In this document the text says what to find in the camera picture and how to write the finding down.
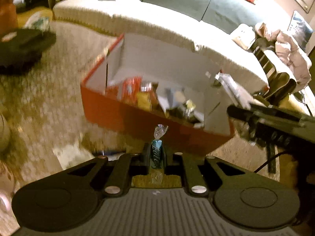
red box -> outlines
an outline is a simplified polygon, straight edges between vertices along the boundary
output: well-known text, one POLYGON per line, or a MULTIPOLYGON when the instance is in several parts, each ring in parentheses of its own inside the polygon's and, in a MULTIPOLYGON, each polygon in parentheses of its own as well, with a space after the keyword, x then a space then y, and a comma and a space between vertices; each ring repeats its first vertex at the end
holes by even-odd
MULTIPOLYGON (((199 75, 204 76, 205 69, 210 73, 220 70, 218 66, 209 65, 207 57, 187 49, 141 35, 122 35, 109 48, 108 54, 97 60, 81 82, 84 114, 92 123, 147 142, 154 139, 154 129, 158 124, 167 125, 169 129, 162 138, 166 144, 205 155, 234 136, 234 128, 226 112, 223 112, 226 116, 223 124, 228 127, 228 134, 206 132, 176 118, 167 119, 162 112, 147 112, 106 97, 104 90, 112 80, 140 75, 145 80, 158 81, 159 86, 178 87, 187 84, 185 89, 188 94, 193 98, 201 97, 207 88, 208 79, 199 79, 199 75)), ((203 105, 201 100, 196 100, 200 107, 203 105)))

crumpled clothing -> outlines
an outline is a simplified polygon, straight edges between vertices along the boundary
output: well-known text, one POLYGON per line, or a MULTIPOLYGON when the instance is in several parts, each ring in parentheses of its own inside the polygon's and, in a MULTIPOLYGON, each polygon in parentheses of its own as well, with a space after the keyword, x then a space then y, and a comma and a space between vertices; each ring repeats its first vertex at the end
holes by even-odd
POLYGON ((312 65, 307 54, 299 47, 297 41, 287 31, 272 28, 266 23, 257 23, 256 33, 275 43, 275 53, 288 66, 296 78, 297 87, 294 92, 304 89, 311 80, 309 69, 312 65))

open cardboard box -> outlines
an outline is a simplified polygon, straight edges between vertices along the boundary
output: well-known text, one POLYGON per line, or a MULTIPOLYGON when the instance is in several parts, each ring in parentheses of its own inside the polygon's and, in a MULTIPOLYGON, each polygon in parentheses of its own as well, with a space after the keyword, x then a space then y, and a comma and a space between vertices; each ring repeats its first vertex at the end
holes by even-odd
POLYGON ((84 113, 92 123, 147 142, 154 139, 154 128, 158 124, 168 125, 162 138, 166 144, 205 155, 234 136, 226 110, 218 106, 218 90, 209 88, 210 81, 205 76, 206 72, 215 75, 219 70, 206 56, 150 37, 125 34, 117 38, 108 54, 95 62, 81 82, 84 113), (207 131, 195 129, 179 119, 167 119, 163 112, 144 111, 104 95, 109 82, 133 76, 158 82, 160 97, 166 97, 165 88, 184 87, 186 98, 196 104, 198 111, 208 114, 215 110, 213 127, 210 124, 207 131))

black cable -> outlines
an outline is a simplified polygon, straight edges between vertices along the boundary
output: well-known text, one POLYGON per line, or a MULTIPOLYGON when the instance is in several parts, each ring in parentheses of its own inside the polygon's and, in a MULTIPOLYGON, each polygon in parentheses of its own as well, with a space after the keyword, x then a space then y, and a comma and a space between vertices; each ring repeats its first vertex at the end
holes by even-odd
POLYGON ((283 155, 283 154, 289 154, 289 151, 283 151, 281 153, 277 153, 275 156, 271 157, 270 159, 268 159, 263 165, 261 165, 258 169, 256 169, 254 171, 254 173, 257 173, 258 171, 260 171, 263 167, 265 167, 266 165, 268 165, 271 161, 273 161, 274 159, 278 158, 279 156, 283 155))

black round object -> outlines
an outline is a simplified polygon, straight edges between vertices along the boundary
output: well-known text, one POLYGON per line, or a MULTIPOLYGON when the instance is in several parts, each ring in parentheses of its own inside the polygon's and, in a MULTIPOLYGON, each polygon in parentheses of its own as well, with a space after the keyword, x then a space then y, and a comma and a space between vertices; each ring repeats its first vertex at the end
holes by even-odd
POLYGON ((91 187, 80 187, 79 182, 73 181, 56 187, 37 182, 21 188, 13 198, 12 209, 20 226, 58 232, 78 226, 94 215, 100 196, 91 187))
POLYGON ((300 206, 294 190, 268 178, 251 178, 251 175, 225 177, 213 202, 228 220, 258 230, 290 224, 300 206))

